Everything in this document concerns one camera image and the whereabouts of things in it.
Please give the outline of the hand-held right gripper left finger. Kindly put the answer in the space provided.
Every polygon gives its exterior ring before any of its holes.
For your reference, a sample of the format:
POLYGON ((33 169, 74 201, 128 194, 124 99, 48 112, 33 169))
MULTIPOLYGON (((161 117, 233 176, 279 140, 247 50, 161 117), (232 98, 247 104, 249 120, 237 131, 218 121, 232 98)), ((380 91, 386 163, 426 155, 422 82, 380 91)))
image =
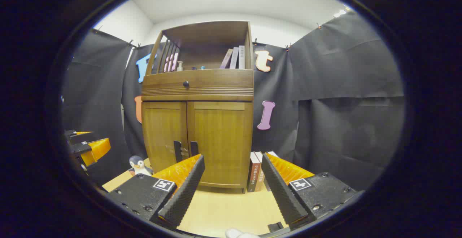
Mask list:
POLYGON ((139 219, 175 229, 183 220, 204 171, 204 156, 197 154, 153 176, 136 174, 107 196, 139 219))

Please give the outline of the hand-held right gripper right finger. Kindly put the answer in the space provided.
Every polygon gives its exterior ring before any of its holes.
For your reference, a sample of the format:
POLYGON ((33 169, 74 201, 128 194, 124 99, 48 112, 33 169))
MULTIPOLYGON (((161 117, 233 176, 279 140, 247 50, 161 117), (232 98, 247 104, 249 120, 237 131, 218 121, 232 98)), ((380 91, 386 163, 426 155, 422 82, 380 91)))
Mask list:
POLYGON ((313 174, 270 153, 263 155, 261 168, 290 228, 326 218, 358 196, 355 189, 328 172, 313 174))

